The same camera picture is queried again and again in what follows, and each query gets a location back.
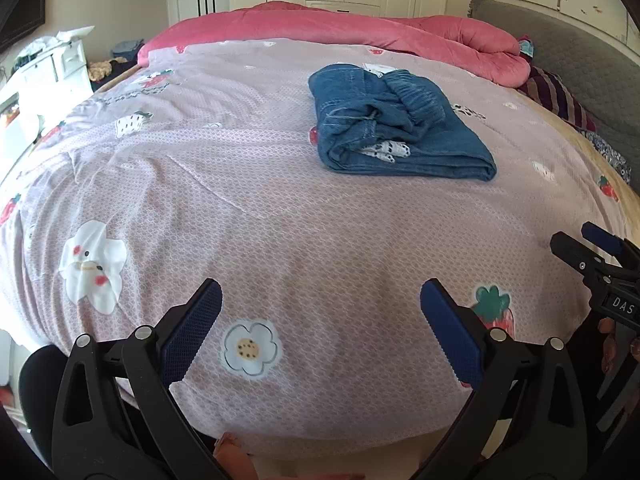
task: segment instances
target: pink comforter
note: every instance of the pink comforter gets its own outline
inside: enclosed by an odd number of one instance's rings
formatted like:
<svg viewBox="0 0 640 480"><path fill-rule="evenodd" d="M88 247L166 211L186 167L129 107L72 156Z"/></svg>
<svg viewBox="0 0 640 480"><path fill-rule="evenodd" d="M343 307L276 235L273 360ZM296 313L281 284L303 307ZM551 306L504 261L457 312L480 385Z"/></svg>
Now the pink comforter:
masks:
<svg viewBox="0 0 640 480"><path fill-rule="evenodd" d="M372 18L269 2L232 12L183 20L138 55L148 66L151 50L225 40L289 38L324 44L366 44L463 68L502 86L517 88L529 77L518 41L508 32L471 18Z"/></svg>

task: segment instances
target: blue gripper pad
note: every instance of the blue gripper pad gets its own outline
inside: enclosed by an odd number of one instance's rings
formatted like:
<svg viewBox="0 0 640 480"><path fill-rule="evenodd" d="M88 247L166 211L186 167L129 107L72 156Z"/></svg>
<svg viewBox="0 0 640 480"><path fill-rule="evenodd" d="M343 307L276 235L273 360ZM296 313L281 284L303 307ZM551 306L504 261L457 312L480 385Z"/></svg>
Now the blue gripper pad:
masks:
<svg viewBox="0 0 640 480"><path fill-rule="evenodd" d="M620 238L606 232L601 227L591 222L582 225L582 238L590 241L611 256L618 257L622 254L622 244Z"/></svg>
<svg viewBox="0 0 640 480"><path fill-rule="evenodd" d="M425 282L420 292L420 309L440 343L456 377L477 390L482 383L482 351L476 338L485 328L471 309L457 306L453 298L436 279ZM477 328L476 337L469 332L463 319Z"/></svg>
<svg viewBox="0 0 640 480"><path fill-rule="evenodd" d="M204 338L220 314L222 289L218 282L208 279L189 300L187 307L187 313L160 351L160 380L165 388L184 378Z"/></svg>

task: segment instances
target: drawer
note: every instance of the drawer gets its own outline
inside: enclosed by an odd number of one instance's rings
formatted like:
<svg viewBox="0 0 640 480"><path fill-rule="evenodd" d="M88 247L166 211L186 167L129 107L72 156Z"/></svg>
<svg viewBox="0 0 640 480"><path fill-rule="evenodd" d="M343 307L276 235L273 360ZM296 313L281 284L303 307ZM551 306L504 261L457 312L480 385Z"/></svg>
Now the drawer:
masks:
<svg viewBox="0 0 640 480"><path fill-rule="evenodd" d="M25 86L37 88L56 83L56 69L53 67L51 56L47 56L22 72Z"/></svg>
<svg viewBox="0 0 640 480"><path fill-rule="evenodd" d="M364 16L380 16L380 7L365 4L348 4L340 2L312 2L306 1L307 7L316 9L332 10L333 12L348 12L350 14L362 14Z"/></svg>
<svg viewBox="0 0 640 480"><path fill-rule="evenodd" d="M75 41L64 48L56 49L52 57L60 80L86 65L81 41Z"/></svg>

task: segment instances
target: metal bolt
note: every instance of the metal bolt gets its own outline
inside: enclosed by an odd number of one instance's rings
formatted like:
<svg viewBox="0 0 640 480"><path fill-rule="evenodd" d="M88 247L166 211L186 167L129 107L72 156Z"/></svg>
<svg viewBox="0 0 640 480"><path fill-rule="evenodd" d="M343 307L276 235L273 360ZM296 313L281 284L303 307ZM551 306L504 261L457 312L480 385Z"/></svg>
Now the metal bolt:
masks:
<svg viewBox="0 0 640 480"><path fill-rule="evenodd" d="M150 326L144 325L136 330L136 339L146 339L153 331Z"/></svg>
<svg viewBox="0 0 640 480"><path fill-rule="evenodd" d="M549 344L556 350L562 350L564 348L564 343L562 342L561 339L558 339L557 337L552 337L549 340Z"/></svg>
<svg viewBox="0 0 640 480"><path fill-rule="evenodd" d="M80 348L84 348L84 347L85 347L85 346L87 346L90 342L91 342L91 336L89 336L88 334L82 334L80 337L78 337L78 339L76 339L76 344L77 344Z"/></svg>
<svg viewBox="0 0 640 480"><path fill-rule="evenodd" d="M489 335L491 336L491 339L498 342L507 339L507 333L501 328L492 328Z"/></svg>

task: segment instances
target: upholstered headboard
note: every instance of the upholstered headboard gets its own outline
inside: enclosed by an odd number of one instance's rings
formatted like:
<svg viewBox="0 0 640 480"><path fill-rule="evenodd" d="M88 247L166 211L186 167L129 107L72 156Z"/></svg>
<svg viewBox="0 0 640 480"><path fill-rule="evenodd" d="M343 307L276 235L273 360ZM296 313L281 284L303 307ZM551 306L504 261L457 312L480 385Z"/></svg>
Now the upholstered headboard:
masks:
<svg viewBox="0 0 640 480"><path fill-rule="evenodd" d="M598 132L631 163L632 183L640 189L640 65L593 34L536 10L471 0L469 16L531 38L533 64L562 78L594 116Z"/></svg>

